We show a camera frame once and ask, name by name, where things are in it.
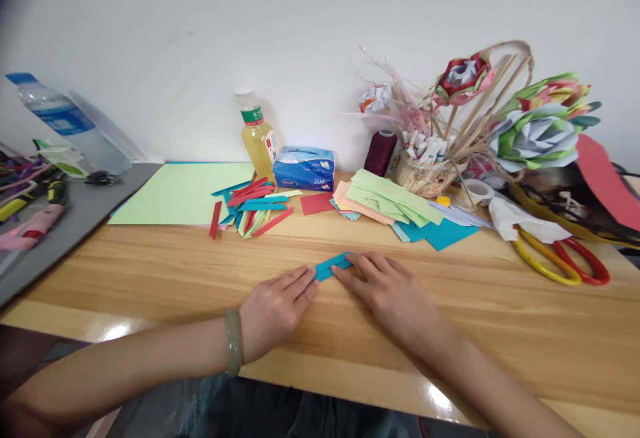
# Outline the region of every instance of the blue tissue box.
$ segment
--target blue tissue box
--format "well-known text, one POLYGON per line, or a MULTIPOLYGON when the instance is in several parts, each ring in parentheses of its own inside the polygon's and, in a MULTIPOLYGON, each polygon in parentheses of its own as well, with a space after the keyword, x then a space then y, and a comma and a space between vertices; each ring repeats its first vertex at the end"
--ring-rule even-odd
POLYGON ((333 152, 312 147, 284 147, 273 163, 276 183, 284 188, 332 191, 334 170, 333 152))

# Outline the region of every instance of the wooden table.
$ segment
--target wooden table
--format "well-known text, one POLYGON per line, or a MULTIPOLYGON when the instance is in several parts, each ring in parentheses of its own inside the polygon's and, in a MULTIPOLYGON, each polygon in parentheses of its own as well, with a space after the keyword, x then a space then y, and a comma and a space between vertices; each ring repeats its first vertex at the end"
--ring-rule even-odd
MULTIPOLYGON (((0 323, 84 341, 222 316, 253 286, 302 263, 376 250, 413 270, 453 324, 590 437, 640 435, 640 272, 614 248, 589 248, 606 287, 565 287, 532 271, 495 232, 436 253, 390 227, 295 211, 261 237, 207 229, 102 226, 0 313, 0 323)), ((423 371, 430 377, 433 373, 423 371)), ((425 378, 335 279, 284 346, 242 376, 458 423, 483 422, 425 378)))

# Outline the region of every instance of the scissor handle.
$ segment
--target scissor handle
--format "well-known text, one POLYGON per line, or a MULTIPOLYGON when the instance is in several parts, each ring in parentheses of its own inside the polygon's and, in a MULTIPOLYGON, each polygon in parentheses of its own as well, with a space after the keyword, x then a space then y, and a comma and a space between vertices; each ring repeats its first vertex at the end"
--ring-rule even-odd
POLYGON ((585 283, 588 283, 590 285, 606 285, 608 282, 610 282, 611 275, 609 274, 609 270, 607 270, 602 261, 600 261, 592 252, 590 252, 587 248, 582 246, 573 238, 566 238, 562 240, 562 242, 556 241, 551 246, 564 262, 566 262, 571 268, 576 270, 578 275, 580 275, 582 281, 584 281, 585 283), (567 250, 565 250, 565 248, 560 243, 564 243, 570 248, 576 250, 576 252, 578 252, 578 254, 582 256, 582 258, 584 258, 591 267, 593 276, 586 274, 584 271, 578 268, 578 266, 573 262, 573 260, 567 253, 567 250))
POLYGON ((546 245, 536 240, 536 238, 532 237, 523 229, 520 229, 520 235, 526 240, 526 242, 528 242, 528 244, 530 244, 534 249, 538 250, 540 254, 542 254, 549 260, 551 260, 554 265, 560 268, 567 277, 565 278, 564 276, 560 276, 557 273, 552 272, 550 269, 540 264, 539 261, 535 260, 529 254, 529 252, 527 252, 524 244, 522 243, 522 241, 520 241, 520 238, 518 238, 516 241, 513 242, 513 247, 518 252, 518 254, 522 256, 522 258, 530 267, 532 267, 534 270, 538 271, 542 275, 546 276, 547 278, 550 278, 563 285, 578 286, 582 284, 582 279, 580 278, 580 275, 578 274, 578 272, 574 268, 572 268, 570 265, 568 265, 566 262, 564 262, 558 255, 552 252, 552 250, 547 248, 546 245))

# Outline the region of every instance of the hand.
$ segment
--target hand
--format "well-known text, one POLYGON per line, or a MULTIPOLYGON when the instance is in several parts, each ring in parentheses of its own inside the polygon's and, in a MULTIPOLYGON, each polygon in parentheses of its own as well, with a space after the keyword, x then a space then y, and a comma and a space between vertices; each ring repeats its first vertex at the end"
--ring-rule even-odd
POLYGON ((240 306, 243 363, 264 356, 295 330, 318 290, 315 268, 301 266, 263 281, 240 306))
POLYGON ((332 266, 336 278, 358 295, 374 318, 402 346, 429 359, 452 333, 415 275, 379 253, 348 255, 364 280, 332 266))

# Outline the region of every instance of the red paper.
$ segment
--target red paper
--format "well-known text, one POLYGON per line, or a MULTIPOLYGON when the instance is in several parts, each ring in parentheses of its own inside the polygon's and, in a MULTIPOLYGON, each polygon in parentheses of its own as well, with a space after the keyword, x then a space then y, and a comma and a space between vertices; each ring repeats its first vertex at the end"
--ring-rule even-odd
POLYGON ((239 205, 240 203, 244 203, 248 199, 253 198, 262 198, 265 195, 273 193, 275 187, 260 187, 257 190, 254 190, 250 193, 246 193, 244 195, 234 195, 229 202, 227 203, 227 208, 239 205))
POLYGON ((245 233, 251 228, 253 224, 253 218, 255 217, 255 210, 249 212, 249 219, 247 220, 247 226, 245 226, 245 233))
POLYGON ((291 208, 287 208, 286 211, 283 211, 282 213, 280 213, 278 216, 276 216, 276 218, 272 219, 270 222, 268 222, 266 225, 264 225, 262 228, 258 229, 258 231, 256 231, 254 234, 252 234, 252 237, 256 237, 256 236, 260 236, 262 235, 265 231, 270 230, 271 228, 273 228, 274 226, 276 226, 278 223, 280 223, 282 220, 284 220, 284 218, 288 217, 290 214, 292 214, 293 212, 293 207, 291 208))
POLYGON ((220 219, 220 210, 222 210, 222 201, 216 201, 213 207, 213 218, 211 220, 211 227, 209 228, 209 236, 215 239, 215 233, 218 231, 218 220, 220 219))
POLYGON ((267 182, 267 177, 264 178, 260 178, 258 181, 254 181, 252 184, 250 184, 249 186, 246 186, 244 188, 240 188, 239 190, 234 190, 232 193, 234 196, 240 196, 240 195, 244 195, 246 193, 250 193, 253 190, 255 190, 256 188, 260 188, 262 185, 264 185, 267 182))
POLYGON ((332 193, 318 193, 317 195, 309 195, 300 198, 302 213, 305 215, 312 215, 314 213, 320 213, 321 211, 335 210, 333 205, 329 202, 332 196, 332 193))
POLYGON ((578 168, 600 203, 621 225, 640 231, 640 202, 616 173, 604 147, 586 135, 580 135, 578 168))

